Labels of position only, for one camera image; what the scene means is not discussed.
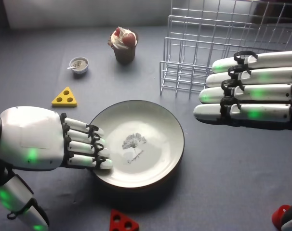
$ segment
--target yellow triangle block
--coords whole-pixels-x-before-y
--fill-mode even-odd
[[[76,107],[77,101],[75,100],[72,91],[66,87],[53,101],[53,107]]]

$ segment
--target strawberry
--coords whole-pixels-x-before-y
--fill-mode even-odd
[[[119,29],[119,27],[117,27],[114,35],[119,36],[119,34],[120,34],[120,29]]]
[[[123,44],[127,47],[134,47],[135,46],[135,36],[132,33],[129,33],[127,36],[122,38]]]

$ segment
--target red object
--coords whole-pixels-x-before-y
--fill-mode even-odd
[[[120,29],[119,29],[119,27],[117,27],[116,28],[116,32],[114,33],[114,35],[119,36],[119,34],[120,34]]]
[[[134,47],[135,46],[135,36],[132,33],[129,33],[126,37],[122,38],[123,44],[125,44],[128,47]]]
[[[288,210],[291,206],[290,205],[282,205],[280,208],[274,212],[272,215],[272,223],[278,230],[281,230],[281,218],[286,210]]]
[[[138,231],[139,225],[121,212],[112,209],[109,231]]]

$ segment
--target plate rim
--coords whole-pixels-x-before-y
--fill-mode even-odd
[[[144,185],[144,186],[139,186],[139,187],[121,187],[121,186],[118,186],[118,185],[113,185],[113,184],[110,184],[110,183],[107,183],[106,181],[104,181],[103,179],[101,179],[100,177],[97,176],[97,174],[95,173],[95,171],[92,171],[92,173],[96,176],[97,179],[99,179],[103,184],[106,184],[108,186],[111,186],[111,187],[114,187],[114,188],[118,188],[118,189],[125,189],[125,190],[138,190],[138,189],[145,189],[145,188],[149,188],[151,186],[154,186],[156,184],[158,184],[159,182],[161,181],[164,181],[165,179],[167,179],[170,175],[173,174],[173,172],[175,172],[175,170],[179,167],[179,164],[183,158],[183,155],[184,155],[184,150],[185,150],[185,133],[184,133],[184,130],[179,122],[179,120],[176,118],[176,116],[174,116],[174,114],[172,112],[170,112],[170,110],[168,110],[167,108],[161,106],[160,104],[158,103],[154,103],[154,102],[151,102],[151,101],[147,101],[147,100],[125,100],[125,101],[121,101],[121,102],[118,102],[118,103],[115,103],[115,104],[112,104],[110,105],[109,107],[103,109],[101,112],[99,112],[93,119],[92,121],[90,122],[90,124],[92,124],[92,122],[105,110],[107,110],[108,108],[110,107],[113,107],[117,104],[120,104],[120,103],[127,103],[127,102],[146,102],[146,103],[152,103],[152,104],[156,104],[157,106],[165,109],[166,111],[168,111],[174,118],[175,120],[177,121],[180,129],[181,129],[181,132],[182,132],[182,135],[183,135],[183,141],[184,141],[184,145],[183,145],[183,148],[182,148],[182,152],[181,152],[181,155],[179,157],[179,160],[177,161],[176,165],[170,170],[169,173],[167,173],[164,177],[162,177],[161,179],[159,179],[158,181],[156,182],[153,182],[151,184],[148,184],[148,185]]]

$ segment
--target robotic hand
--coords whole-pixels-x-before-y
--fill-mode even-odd
[[[57,167],[111,169],[102,129],[38,107],[14,107],[0,115],[0,202],[32,230],[47,231],[49,220],[32,190],[13,169]]]
[[[194,109],[197,120],[236,126],[292,122],[292,51],[240,51],[214,62],[212,71],[216,73],[207,77],[208,88],[199,94],[203,104]]]

